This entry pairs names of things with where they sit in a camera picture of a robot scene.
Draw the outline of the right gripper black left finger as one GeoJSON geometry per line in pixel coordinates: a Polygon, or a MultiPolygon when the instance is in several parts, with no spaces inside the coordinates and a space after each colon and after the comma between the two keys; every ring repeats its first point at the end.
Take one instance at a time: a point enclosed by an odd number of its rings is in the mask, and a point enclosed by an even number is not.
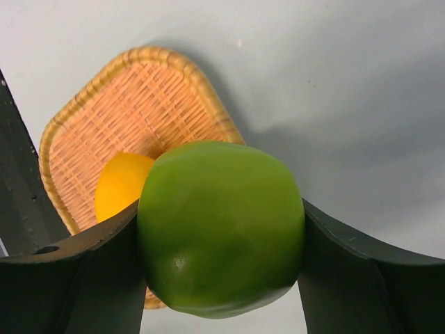
{"type": "Polygon", "coordinates": [[[139,333],[137,208],[32,255],[1,258],[1,332],[139,333]]]}

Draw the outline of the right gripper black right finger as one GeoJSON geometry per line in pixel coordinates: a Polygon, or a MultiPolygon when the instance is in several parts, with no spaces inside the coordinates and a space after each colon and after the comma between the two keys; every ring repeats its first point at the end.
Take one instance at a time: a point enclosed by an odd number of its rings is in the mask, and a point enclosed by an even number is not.
{"type": "Polygon", "coordinates": [[[308,333],[444,332],[444,260],[404,250],[308,201],[298,287],[308,333]]]}

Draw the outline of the yellow fake lemon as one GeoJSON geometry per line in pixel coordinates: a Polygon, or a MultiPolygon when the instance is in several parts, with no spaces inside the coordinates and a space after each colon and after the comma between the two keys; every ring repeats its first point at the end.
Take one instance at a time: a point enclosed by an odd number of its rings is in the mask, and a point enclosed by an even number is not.
{"type": "Polygon", "coordinates": [[[95,189],[98,223],[115,216],[139,199],[155,160],[141,154],[119,151],[101,171],[95,189]]]}

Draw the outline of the green fake lime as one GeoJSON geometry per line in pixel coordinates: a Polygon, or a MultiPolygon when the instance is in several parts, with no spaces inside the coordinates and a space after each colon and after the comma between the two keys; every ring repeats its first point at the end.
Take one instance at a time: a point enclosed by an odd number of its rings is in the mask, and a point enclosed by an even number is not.
{"type": "Polygon", "coordinates": [[[225,319],[296,283],[305,212],[290,168],[246,145],[196,141],[163,153],[138,203],[149,290],[169,308],[225,319]]]}

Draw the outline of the woven bamboo tray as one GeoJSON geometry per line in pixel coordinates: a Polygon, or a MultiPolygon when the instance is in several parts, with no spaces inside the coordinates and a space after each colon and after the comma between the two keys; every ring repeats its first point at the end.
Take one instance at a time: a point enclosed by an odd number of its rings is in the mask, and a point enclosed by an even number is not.
{"type": "Polygon", "coordinates": [[[47,124],[42,183],[70,234],[96,224],[94,192],[117,152],[157,158],[191,141],[242,143],[211,82],[164,47],[137,47],[101,69],[47,124]]]}

